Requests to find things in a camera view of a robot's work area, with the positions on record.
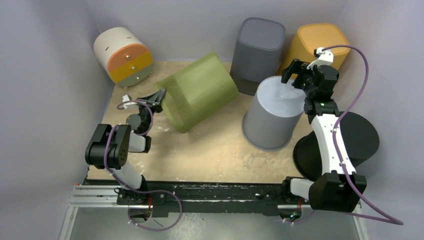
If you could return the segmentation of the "olive green slatted basket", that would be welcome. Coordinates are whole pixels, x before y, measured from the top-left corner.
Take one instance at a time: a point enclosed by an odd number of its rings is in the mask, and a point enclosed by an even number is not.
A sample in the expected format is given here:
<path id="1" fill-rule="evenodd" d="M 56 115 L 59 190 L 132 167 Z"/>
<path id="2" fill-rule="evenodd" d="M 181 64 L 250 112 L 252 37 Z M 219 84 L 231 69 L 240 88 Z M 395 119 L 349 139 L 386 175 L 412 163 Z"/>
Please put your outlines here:
<path id="1" fill-rule="evenodd" d="M 215 52 L 159 80 L 155 87 L 165 89 L 163 112 L 180 133 L 188 132 L 239 95 Z"/>

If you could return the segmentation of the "yellow slatted plastic basket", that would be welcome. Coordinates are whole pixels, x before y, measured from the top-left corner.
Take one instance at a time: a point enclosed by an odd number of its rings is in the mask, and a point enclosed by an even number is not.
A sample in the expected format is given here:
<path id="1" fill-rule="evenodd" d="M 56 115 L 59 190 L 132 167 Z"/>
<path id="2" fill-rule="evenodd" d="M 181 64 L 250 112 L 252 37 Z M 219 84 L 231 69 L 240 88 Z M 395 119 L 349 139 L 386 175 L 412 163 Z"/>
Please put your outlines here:
<path id="1" fill-rule="evenodd" d="M 283 56 L 276 74 L 281 75 L 293 59 L 304 62 L 315 60 L 314 50 L 319 47 L 330 47 L 334 45 L 349 45 L 344 33 L 334 24 L 315 23 L 307 24 L 298 28 L 293 40 Z"/>

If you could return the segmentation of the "grey slatted plastic basket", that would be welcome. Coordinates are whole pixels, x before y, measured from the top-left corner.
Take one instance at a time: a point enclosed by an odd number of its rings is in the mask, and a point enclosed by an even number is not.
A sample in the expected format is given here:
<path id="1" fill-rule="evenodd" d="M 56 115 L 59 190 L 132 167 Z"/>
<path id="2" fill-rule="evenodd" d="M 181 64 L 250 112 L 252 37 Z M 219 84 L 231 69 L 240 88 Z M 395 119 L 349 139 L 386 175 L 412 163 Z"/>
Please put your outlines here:
<path id="1" fill-rule="evenodd" d="M 243 21 L 238 31 L 230 76 L 238 91 L 255 95 L 260 83 L 275 75 L 282 54 L 286 28 L 259 17 Z"/>

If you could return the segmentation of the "light grey bucket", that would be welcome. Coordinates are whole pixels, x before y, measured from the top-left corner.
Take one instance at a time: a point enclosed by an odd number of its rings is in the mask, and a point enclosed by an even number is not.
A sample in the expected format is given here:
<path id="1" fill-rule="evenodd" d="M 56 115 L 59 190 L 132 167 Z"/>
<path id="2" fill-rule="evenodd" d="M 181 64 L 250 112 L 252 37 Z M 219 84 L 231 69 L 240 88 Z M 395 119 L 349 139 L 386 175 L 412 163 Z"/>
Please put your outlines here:
<path id="1" fill-rule="evenodd" d="M 263 151 L 284 148 L 304 114 L 304 91 L 293 86 L 293 79 L 281 79 L 271 76 L 259 84 L 241 123 L 245 139 Z"/>

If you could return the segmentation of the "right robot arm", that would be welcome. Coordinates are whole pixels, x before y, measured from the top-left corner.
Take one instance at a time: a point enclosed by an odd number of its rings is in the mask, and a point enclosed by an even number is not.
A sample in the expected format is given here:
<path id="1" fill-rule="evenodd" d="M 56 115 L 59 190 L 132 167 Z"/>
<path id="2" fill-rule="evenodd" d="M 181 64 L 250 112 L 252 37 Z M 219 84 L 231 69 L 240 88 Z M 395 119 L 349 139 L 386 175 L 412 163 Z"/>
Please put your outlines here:
<path id="1" fill-rule="evenodd" d="M 295 58 L 282 72 L 281 82 L 286 84 L 293 74 L 297 77 L 292 86 L 305 93 L 304 112 L 317 138 L 322 174 L 315 181 L 287 177 L 280 196 L 288 204 L 303 198 L 313 210 L 351 213 L 367 181 L 356 173 L 344 146 L 340 128 L 343 115 L 332 99 L 339 72 L 330 65 L 310 67 Z"/>

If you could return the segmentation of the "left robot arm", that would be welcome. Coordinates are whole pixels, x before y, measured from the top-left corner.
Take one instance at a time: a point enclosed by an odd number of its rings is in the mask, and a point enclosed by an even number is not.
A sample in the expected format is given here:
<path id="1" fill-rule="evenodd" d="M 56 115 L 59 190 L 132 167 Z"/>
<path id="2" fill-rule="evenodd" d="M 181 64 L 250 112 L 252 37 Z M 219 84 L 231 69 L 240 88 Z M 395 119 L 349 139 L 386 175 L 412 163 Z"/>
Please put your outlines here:
<path id="1" fill-rule="evenodd" d="M 138 109 L 138 113 L 129 115 L 124 124 L 98 124 L 85 150 L 86 163 L 108 172 L 124 189 L 130 190 L 130 199 L 138 205 L 148 201 L 149 190 L 145 177 L 129 163 L 128 154 L 150 151 L 152 138 L 148 133 L 154 114 L 163 111 L 165 94 L 166 89 L 161 88 L 146 97 L 132 99 L 124 95 L 117 109 Z"/>

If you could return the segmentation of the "black bucket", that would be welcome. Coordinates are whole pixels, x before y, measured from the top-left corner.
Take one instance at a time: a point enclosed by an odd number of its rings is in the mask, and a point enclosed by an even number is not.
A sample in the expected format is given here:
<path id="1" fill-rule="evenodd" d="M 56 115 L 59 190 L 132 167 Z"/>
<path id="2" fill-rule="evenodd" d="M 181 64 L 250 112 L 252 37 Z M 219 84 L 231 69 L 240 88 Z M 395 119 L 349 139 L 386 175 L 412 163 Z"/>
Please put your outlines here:
<path id="1" fill-rule="evenodd" d="M 363 116 L 348 112 L 340 123 L 345 149 L 353 167 L 371 158 L 379 149 L 377 130 Z M 322 160 L 316 134 L 302 137 L 293 150 L 293 161 L 300 174 L 310 181 L 322 175 Z"/>

